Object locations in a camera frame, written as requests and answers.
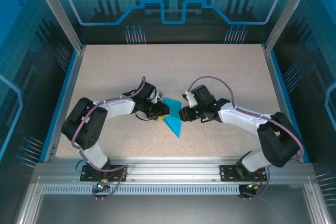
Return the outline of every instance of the table surface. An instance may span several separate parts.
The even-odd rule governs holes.
[[[104,100],[137,88],[141,77],[164,97],[187,102],[181,94],[198,77],[226,81],[243,108],[274,114],[279,104],[261,45],[88,45],[69,112],[82,97]],[[216,80],[201,80],[216,99],[230,100]],[[260,147],[257,136],[237,126],[200,121],[182,123],[178,138],[163,121],[122,115],[105,122],[99,143],[109,157],[229,157]],[[79,158],[62,134],[56,156]]]

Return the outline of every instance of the perforated metal strip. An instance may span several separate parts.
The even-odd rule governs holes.
[[[100,195],[108,194],[111,188]],[[91,195],[93,185],[43,185],[42,194]],[[120,185],[116,195],[238,195],[238,185]]]

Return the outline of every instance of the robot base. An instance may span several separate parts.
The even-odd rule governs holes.
[[[246,176],[246,179],[241,178],[237,173],[236,165],[220,165],[219,173],[221,174],[222,182],[260,182],[260,176],[258,172],[262,174],[261,178],[264,182],[267,181],[267,175],[265,168],[256,170],[253,173],[250,173]]]
[[[121,165],[111,165],[109,169],[115,169],[120,167]],[[99,172],[95,169],[93,169],[89,165],[83,165],[81,175],[80,175],[80,181],[82,182],[99,182],[103,178],[109,178],[109,182],[118,182],[121,175],[122,175],[123,170],[118,170],[114,173],[103,173]],[[121,180],[122,182],[126,181],[126,174]]]

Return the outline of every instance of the blue paper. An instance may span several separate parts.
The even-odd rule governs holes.
[[[180,138],[182,121],[178,116],[178,112],[182,108],[182,103],[169,98],[164,98],[163,103],[167,104],[170,108],[170,115],[166,116],[163,119],[163,122],[165,122],[165,124],[175,133],[175,135]]]

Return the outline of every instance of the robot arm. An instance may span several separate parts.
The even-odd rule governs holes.
[[[237,172],[241,177],[269,165],[283,167],[300,149],[296,141],[285,131],[266,120],[277,121],[298,138],[293,126],[283,113],[260,114],[234,106],[226,99],[216,100],[204,85],[190,92],[186,91],[183,97],[188,101],[189,106],[179,112],[182,121],[191,122],[201,119],[202,123],[209,121],[229,123],[259,137],[261,148],[245,154],[236,163]]]
[[[148,120],[158,120],[170,114],[169,107],[161,101],[162,93],[156,87],[145,83],[140,93],[127,98],[133,91],[124,93],[120,100],[103,103],[86,120],[76,137],[75,145],[80,147],[85,158],[100,169],[108,169],[110,160],[102,151],[98,139],[106,120],[119,115],[143,112]],[[62,133],[71,141],[85,115],[101,101],[80,99],[62,126]]]

